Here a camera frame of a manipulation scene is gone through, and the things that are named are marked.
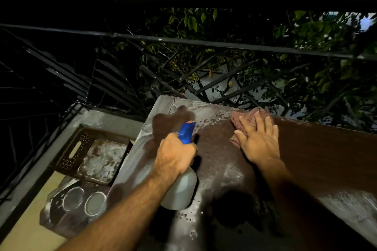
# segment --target yellow surface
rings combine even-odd
[[[54,172],[0,245],[0,251],[53,251],[66,240],[39,225],[39,213],[47,196],[64,175]]]

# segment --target rag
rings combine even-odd
[[[261,107],[255,107],[253,110],[249,111],[248,113],[240,112],[240,111],[232,111],[230,113],[230,120],[232,121],[234,127],[237,130],[242,131],[243,134],[247,135],[245,128],[243,127],[241,121],[239,120],[240,116],[245,117],[245,119],[254,127],[255,130],[257,130],[257,124],[255,122],[255,113],[259,111],[261,114],[262,119],[264,120],[267,116],[271,116],[271,114],[264,110]],[[235,134],[231,137],[230,141],[235,145],[236,147],[240,148],[241,145],[239,144],[238,138]]]

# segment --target blue spray nozzle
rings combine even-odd
[[[192,142],[191,138],[192,132],[194,132],[195,124],[195,121],[188,121],[186,123],[183,123],[183,125],[179,129],[178,138],[183,144],[189,144]]]

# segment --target person's left hand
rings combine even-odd
[[[198,147],[194,143],[183,144],[177,133],[170,133],[160,143],[152,174],[179,177],[192,164]]]

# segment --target white bottle body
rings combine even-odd
[[[188,207],[194,194],[197,180],[194,170],[189,167],[168,190],[161,205],[170,210],[182,210]]]

